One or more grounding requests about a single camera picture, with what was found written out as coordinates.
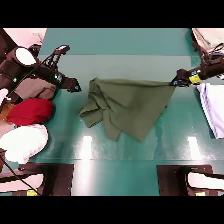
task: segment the table surface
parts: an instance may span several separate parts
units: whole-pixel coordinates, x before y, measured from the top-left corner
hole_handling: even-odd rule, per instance
[[[142,143],[125,133],[113,142],[102,122],[87,128],[78,115],[95,77],[171,81],[177,69],[197,66],[189,29],[48,28],[40,59],[62,44],[71,50],[59,70],[76,77],[83,91],[58,92],[56,113],[46,123],[48,144],[30,161],[74,163],[72,195],[159,195],[158,164],[211,164],[214,172],[224,173],[224,140],[214,138],[194,87],[176,88]]]

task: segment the yellow sticker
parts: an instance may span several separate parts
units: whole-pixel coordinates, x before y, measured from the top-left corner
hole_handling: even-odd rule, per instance
[[[205,192],[196,192],[195,195],[196,196],[205,196]]]
[[[34,190],[28,190],[27,196],[37,196],[37,193]]]
[[[191,81],[192,83],[198,83],[198,82],[201,82],[201,79],[200,79],[200,77],[199,77],[198,75],[193,75],[193,76],[189,77],[189,79],[190,79],[190,81]]]

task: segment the green cloth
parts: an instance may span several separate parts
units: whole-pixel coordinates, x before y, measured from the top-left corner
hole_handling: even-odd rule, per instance
[[[144,141],[174,90],[167,82],[95,78],[80,115],[87,127],[103,120],[106,135],[114,141],[121,131]]]

